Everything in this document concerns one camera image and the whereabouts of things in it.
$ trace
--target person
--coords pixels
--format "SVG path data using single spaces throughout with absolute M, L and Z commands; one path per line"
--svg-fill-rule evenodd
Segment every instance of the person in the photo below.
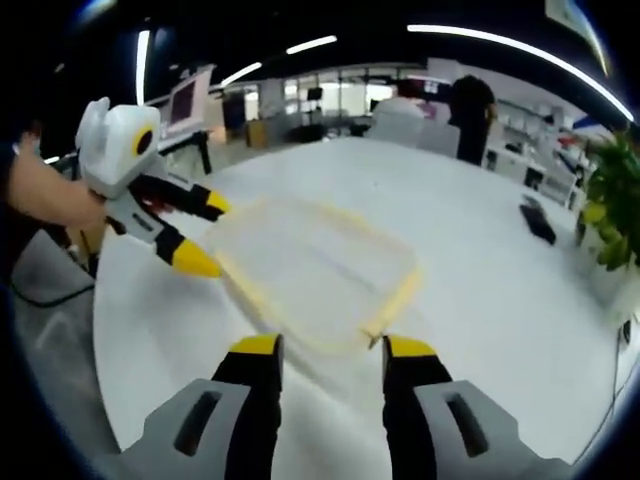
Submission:
M 449 91 L 449 124 L 460 129 L 457 157 L 478 165 L 496 118 L 496 100 L 489 85 L 472 75 L 459 78 Z
M 67 180 L 40 158 L 38 126 L 32 124 L 16 144 L 0 143 L 0 272 L 4 285 L 16 260 L 16 244 L 26 230 L 43 224 L 86 228 L 106 217 L 102 199 L 82 180 Z

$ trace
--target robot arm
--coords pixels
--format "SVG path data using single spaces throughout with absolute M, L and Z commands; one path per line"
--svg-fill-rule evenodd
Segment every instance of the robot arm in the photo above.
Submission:
M 156 254 L 178 271 L 217 277 L 220 269 L 194 242 L 155 215 L 142 201 L 157 198 L 210 221 L 229 210 L 219 194 L 167 173 L 157 151 L 157 108 L 91 102 L 76 134 L 78 161 L 89 187 L 106 199 L 107 219 L 117 233 L 154 244 Z

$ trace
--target robot eye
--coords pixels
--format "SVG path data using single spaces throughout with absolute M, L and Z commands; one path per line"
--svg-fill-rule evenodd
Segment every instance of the robot eye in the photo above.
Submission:
M 137 136 L 137 142 L 134 145 L 134 152 L 136 155 L 142 155 L 147 151 L 151 141 L 153 140 L 153 132 L 151 130 L 145 130 L 140 132 Z

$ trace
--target cable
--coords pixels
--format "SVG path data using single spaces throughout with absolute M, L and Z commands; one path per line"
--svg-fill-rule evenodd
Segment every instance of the cable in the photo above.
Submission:
M 84 288 L 81 288 L 80 290 L 70 293 L 68 295 L 65 295 L 63 297 L 60 298 L 56 298 L 54 300 L 48 300 L 46 302 L 41 302 L 38 300 L 33 300 L 29 297 L 27 297 L 26 295 L 20 293 L 20 291 L 16 288 L 16 286 L 14 284 L 11 284 L 11 290 L 13 290 L 13 293 L 16 294 L 16 297 L 18 297 L 20 300 L 28 303 L 29 305 L 33 306 L 33 307 L 37 307 L 37 308 L 54 308 L 57 307 L 59 305 L 62 305 L 65 302 L 68 302 L 69 300 L 73 300 L 76 297 L 79 297 L 80 295 L 82 295 L 83 293 L 89 292 L 91 290 L 93 290 L 95 288 L 94 284 L 91 285 L 87 285 Z

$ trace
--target round table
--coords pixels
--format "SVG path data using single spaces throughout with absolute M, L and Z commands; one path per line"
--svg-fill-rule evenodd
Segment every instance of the round table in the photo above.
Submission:
M 280 194 L 330 203 L 412 246 L 425 282 L 392 331 L 434 346 L 454 379 L 518 420 L 540 456 L 573 462 L 588 444 L 611 400 L 615 332 L 574 273 L 571 212 L 463 162 L 358 138 L 266 154 L 204 183 L 237 206 Z M 554 247 L 529 232 L 523 193 L 545 207 Z M 195 240 L 210 227 L 169 220 Z M 123 449 L 152 410 L 210 378 L 229 346 L 255 333 L 219 280 L 175 273 L 147 250 L 107 236 L 96 284 L 98 378 Z M 285 360 L 274 478 L 391 478 L 380 355 L 350 361 L 342 396 Z

